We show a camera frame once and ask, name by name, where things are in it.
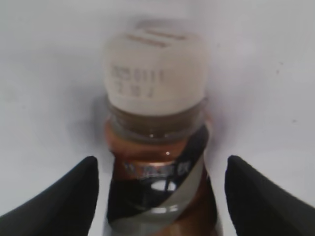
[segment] bottle cap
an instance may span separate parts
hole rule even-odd
[[[147,28],[106,45],[105,85],[116,108],[142,116],[185,111],[205,96],[208,51],[193,33]]]

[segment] bottle label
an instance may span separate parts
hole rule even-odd
[[[115,160],[107,212],[114,235],[158,236],[173,224],[184,228],[190,218],[198,230],[214,224],[217,212],[203,161],[208,137],[201,127],[171,162]],[[191,210],[197,204],[205,208]]]

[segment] white surface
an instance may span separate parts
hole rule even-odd
[[[90,236],[101,235],[112,161],[95,132],[104,115],[102,45],[143,18],[136,0],[128,21],[108,3],[1,1],[0,214],[94,154],[101,189]],[[212,52],[217,136],[208,164],[226,236],[235,235],[223,191],[231,154],[315,206],[314,8],[313,0],[193,5]]]
[[[198,35],[175,30],[136,29],[106,43],[105,84],[113,106],[137,115],[166,116],[204,99],[207,46]]]

